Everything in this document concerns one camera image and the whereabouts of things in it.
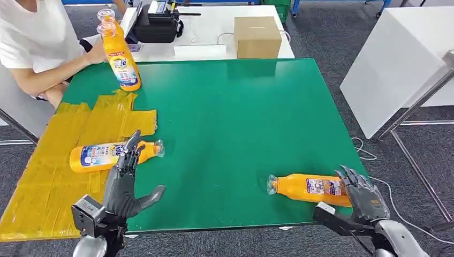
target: orange bottle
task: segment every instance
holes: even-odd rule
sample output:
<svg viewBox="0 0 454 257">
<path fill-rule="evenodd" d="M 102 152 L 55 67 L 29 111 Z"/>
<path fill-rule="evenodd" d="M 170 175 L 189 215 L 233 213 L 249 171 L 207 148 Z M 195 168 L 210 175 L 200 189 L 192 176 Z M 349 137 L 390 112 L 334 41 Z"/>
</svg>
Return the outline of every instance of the orange bottle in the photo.
<svg viewBox="0 0 454 257">
<path fill-rule="evenodd" d="M 115 24 L 117 34 L 122 38 L 125 38 L 125 32 L 123 31 L 120 24 L 118 24 L 117 20 L 115 20 L 115 11 L 113 11 L 112 9 L 102 9 L 98 12 L 97 16 L 101 22 L 111 22 Z"/>
<path fill-rule="evenodd" d="M 78 146 L 71 151 L 70 167 L 74 172 L 85 173 L 112 168 L 118 160 L 126 142 L 103 143 L 101 145 Z M 164 157 L 162 140 L 156 142 L 140 141 L 137 147 L 145 145 L 140 152 L 138 163 L 154 156 Z"/>
<path fill-rule="evenodd" d="M 341 179 L 333 176 L 291 174 L 268 178 L 268 193 L 283 194 L 288 198 L 307 202 L 325 202 L 329 205 L 350 207 L 349 197 Z"/>
<path fill-rule="evenodd" d="M 124 38 L 116 34 L 115 24 L 103 22 L 98 25 L 97 31 L 102 36 L 104 52 L 120 87 L 128 92 L 139 89 L 141 85 L 139 69 Z"/>
</svg>

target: yellow tape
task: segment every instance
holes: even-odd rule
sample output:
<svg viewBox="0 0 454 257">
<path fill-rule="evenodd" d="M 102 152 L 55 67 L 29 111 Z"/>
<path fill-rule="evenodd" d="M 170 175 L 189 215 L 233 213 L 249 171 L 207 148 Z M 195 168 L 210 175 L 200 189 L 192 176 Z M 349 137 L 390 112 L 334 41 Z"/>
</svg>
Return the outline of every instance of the yellow tape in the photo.
<svg viewBox="0 0 454 257">
<path fill-rule="evenodd" d="M 75 173 L 75 146 L 118 142 L 140 129 L 153 134 L 156 111 L 131 111 L 134 94 L 121 90 L 87 104 L 62 103 L 52 116 L 0 220 L 0 241 L 78 237 L 71 205 L 83 195 L 101 202 L 108 171 Z"/>
</svg>

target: green tabletop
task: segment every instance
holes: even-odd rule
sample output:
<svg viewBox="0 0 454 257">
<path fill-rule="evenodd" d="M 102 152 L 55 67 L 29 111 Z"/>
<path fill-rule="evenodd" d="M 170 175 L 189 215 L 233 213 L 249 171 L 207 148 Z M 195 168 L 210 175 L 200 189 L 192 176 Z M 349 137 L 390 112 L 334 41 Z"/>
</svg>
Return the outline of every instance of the green tabletop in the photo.
<svg viewBox="0 0 454 257">
<path fill-rule="evenodd" d="M 138 165 L 136 197 L 160 202 L 128 220 L 129 233 L 307 223 L 315 204 L 268 195 L 268 175 L 367 175 L 313 59 L 243 59 L 139 65 L 133 110 L 157 110 L 164 158 Z M 64 102 L 119 88 L 107 64 L 78 73 Z M 350 208 L 338 207 L 348 215 Z"/>
</svg>

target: clear bottle cap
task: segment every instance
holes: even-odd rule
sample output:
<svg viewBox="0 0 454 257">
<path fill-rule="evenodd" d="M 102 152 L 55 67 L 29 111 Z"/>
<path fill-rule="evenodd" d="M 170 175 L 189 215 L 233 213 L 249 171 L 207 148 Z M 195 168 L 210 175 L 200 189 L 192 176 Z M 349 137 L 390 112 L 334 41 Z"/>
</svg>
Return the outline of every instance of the clear bottle cap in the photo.
<svg viewBox="0 0 454 257">
<path fill-rule="evenodd" d="M 277 178 L 273 175 L 268 176 L 267 191 L 268 194 L 277 193 Z"/>
<path fill-rule="evenodd" d="M 112 9 L 102 9 L 97 14 L 98 19 L 101 22 L 114 22 L 115 21 L 115 11 Z"/>
<path fill-rule="evenodd" d="M 158 157 L 164 157 L 165 155 L 164 143 L 161 139 L 155 142 L 155 155 Z"/>
<path fill-rule="evenodd" d="M 115 36 L 115 24 L 111 22 L 103 22 L 98 25 L 96 31 L 102 36 Z"/>
</svg>

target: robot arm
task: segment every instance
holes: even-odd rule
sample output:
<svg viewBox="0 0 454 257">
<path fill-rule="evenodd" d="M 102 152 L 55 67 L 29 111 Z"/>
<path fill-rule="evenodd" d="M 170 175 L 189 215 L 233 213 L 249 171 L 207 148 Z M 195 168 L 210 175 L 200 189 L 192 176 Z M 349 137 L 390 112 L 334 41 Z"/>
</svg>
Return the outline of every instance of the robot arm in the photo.
<svg viewBox="0 0 454 257">
<path fill-rule="evenodd" d="M 126 142 L 105 182 L 102 204 L 88 195 L 71 206 L 74 225 L 82 239 L 73 257 L 114 257 L 124 248 L 126 221 L 142 210 L 158 202 L 165 190 L 164 185 L 155 187 L 141 198 L 134 196 L 135 168 L 142 147 L 140 131 L 134 132 Z"/>
<path fill-rule="evenodd" d="M 429 257 L 405 226 L 389 220 L 389 209 L 378 188 L 355 170 L 341 167 L 345 175 L 336 172 L 343 181 L 352 204 L 352 217 L 342 217 L 336 213 L 335 208 L 320 202 L 315 207 L 313 219 L 341 236 L 354 236 L 355 239 L 356 236 L 371 236 L 375 247 L 374 256 L 377 257 Z"/>
</svg>

